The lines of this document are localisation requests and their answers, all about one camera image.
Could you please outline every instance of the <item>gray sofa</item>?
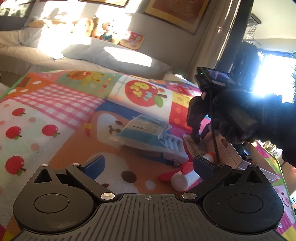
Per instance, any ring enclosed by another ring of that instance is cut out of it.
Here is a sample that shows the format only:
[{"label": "gray sofa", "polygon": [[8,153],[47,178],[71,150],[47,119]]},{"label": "gray sofa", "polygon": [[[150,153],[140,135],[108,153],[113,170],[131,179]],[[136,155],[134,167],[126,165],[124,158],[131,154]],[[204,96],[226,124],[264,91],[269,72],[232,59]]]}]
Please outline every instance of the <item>gray sofa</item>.
[{"label": "gray sofa", "polygon": [[171,67],[125,47],[72,33],[48,28],[0,31],[1,83],[10,87],[28,72],[58,69],[162,79]]}]

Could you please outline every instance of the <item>red apple print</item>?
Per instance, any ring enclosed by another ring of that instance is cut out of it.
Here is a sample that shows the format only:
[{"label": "red apple print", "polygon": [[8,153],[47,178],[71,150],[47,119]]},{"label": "red apple print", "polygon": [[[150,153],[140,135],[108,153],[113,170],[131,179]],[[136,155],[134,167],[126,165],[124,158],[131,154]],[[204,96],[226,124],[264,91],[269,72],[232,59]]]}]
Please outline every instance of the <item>red apple print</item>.
[{"label": "red apple print", "polygon": [[9,158],[5,164],[5,169],[7,172],[13,175],[20,176],[22,172],[25,172],[26,169],[23,168],[25,161],[20,156],[12,156]]},{"label": "red apple print", "polygon": [[10,127],[7,131],[6,131],[6,136],[10,139],[15,139],[17,140],[19,137],[22,137],[20,135],[20,133],[22,132],[22,129],[19,128],[18,126],[13,126]]},{"label": "red apple print", "polygon": [[22,116],[22,115],[25,115],[26,113],[25,113],[25,109],[24,108],[17,108],[17,109],[15,109],[13,112],[12,112],[12,114],[14,115],[14,116]]},{"label": "red apple print", "polygon": [[57,137],[60,133],[58,133],[58,128],[55,125],[46,125],[42,128],[42,133],[48,137]]},{"label": "red apple print", "polygon": [[163,99],[167,98],[166,95],[158,93],[158,89],[148,83],[139,80],[132,80],[127,82],[125,86],[126,96],[135,104],[140,106],[163,106]]}]

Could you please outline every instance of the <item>plush toy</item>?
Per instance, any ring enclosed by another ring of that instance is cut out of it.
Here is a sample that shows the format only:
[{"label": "plush toy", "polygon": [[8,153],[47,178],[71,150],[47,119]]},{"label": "plush toy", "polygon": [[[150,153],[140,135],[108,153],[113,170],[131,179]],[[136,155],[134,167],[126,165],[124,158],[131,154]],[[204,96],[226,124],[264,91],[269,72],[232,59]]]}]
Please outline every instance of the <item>plush toy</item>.
[{"label": "plush toy", "polygon": [[90,36],[94,28],[94,22],[90,18],[80,19],[73,28],[74,34]]},{"label": "plush toy", "polygon": [[105,33],[100,37],[100,39],[107,41],[107,42],[111,42],[112,35],[115,32],[114,21],[112,21],[110,23],[103,23],[102,28],[103,28],[103,30],[105,30]]},{"label": "plush toy", "polygon": [[99,18],[94,18],[93,22],[94,22],[94,29],[91,32],[91,37],[99,39],[106,31],[102,28],[102,22],[100,21]]},{"label": "plush toy", "polygon": [[60,20],[40,19],[28,24],[31,28],[50,28],[60,32],[71,32],[74,25],[72,23],[62,22]]}]

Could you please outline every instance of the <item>wall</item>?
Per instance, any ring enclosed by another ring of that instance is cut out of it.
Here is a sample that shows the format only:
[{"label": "wall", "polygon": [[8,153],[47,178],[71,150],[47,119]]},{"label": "wall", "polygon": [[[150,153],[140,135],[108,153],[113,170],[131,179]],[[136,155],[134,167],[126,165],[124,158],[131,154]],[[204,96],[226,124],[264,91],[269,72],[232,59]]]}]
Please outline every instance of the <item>wall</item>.
[{"label": "wall", "polygon": [[123,18],[128,30],[145,36],[139,52],[147,54],[174,68],[190,72],[189,66],[194,57],[203,31],[208,25],[219,0],[211,0],[197,34],[191,35],[171,24],[142,14],[147,0],[129,0],[126,8],[111,7],[103,4],[68,1],[48,1],[35,3],[30,17],[61,18],[75,21],[82,17],[93,18],[117,16]]}]

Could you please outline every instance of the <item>framed picture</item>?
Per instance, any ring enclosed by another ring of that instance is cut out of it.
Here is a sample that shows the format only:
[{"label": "framed picture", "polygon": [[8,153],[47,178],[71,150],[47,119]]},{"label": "framed picture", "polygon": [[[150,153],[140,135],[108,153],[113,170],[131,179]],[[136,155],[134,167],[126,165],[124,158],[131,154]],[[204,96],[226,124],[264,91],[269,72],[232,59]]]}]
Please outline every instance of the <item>framed picture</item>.
[{"label": "framed picture", "polygon": [[78,0],[79,2],[90,2],[90,3],[100,3],[106,4],[114,7],[125,8],[128,4],[128,0]]},{"label": "framed picture", "polygon": [[210,0],[150,0],[144,13],[195,34]]}]

